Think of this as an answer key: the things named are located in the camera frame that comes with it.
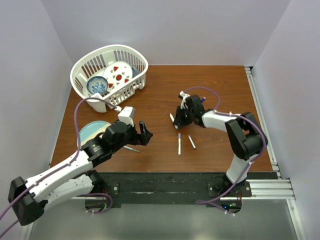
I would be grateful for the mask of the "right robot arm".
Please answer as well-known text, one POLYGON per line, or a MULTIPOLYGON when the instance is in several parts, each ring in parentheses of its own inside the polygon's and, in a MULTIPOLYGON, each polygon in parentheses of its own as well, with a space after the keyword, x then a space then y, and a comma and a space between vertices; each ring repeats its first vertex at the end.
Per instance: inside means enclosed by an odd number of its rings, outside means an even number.
POLYGON ((268 145, 268 139, 251 112, 233 114, 206 110, 198 95, 179 93, 181 104, 176 108, 173 125, 179 129, 190 124, 202 128, 213 128, 227 133, 234 153, 229 169, 223 176, 219 199, 225 195, 233 197, 240 190, 240 184, 247 178, 247 173, 268 145))

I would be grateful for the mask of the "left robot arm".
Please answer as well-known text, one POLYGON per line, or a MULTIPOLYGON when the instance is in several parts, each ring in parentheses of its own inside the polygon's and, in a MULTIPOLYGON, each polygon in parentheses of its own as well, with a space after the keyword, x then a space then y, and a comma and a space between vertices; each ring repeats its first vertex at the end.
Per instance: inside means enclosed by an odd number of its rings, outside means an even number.
POLYGON ((126 145, 146 146, 153 134, 143 121, 135 125, 116 120, 84 138, 77 138, 77 149, 54 167, 28 179, 18 176, 9 187, 8 202, 21 226, 38 220, 46 210, 70 198, 99 196, 104 181, 94 170, 126 145))

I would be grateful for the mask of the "white purple-tip marker pen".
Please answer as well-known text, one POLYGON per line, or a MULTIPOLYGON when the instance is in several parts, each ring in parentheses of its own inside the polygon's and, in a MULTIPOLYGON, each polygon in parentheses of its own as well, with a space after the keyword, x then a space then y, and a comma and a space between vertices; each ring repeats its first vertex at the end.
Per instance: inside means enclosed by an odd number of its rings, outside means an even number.
POLYGON ((177 154, 180 157, 182 154, 182 135, 179 132, 178 133, 178 147, 177 147, 177 154))

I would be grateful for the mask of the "white green-end marker pen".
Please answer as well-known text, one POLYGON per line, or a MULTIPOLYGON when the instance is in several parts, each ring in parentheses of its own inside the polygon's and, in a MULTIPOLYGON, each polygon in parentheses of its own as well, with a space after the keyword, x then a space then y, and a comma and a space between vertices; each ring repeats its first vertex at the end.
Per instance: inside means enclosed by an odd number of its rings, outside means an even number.
POLYGON ((171 119, 171 121, 172 121, 172 123, 174 123, 174 117, 173 117, 173 115, 171 114, 171 113, 169 113, 169 117, 170 117, 170 119, 171 119))

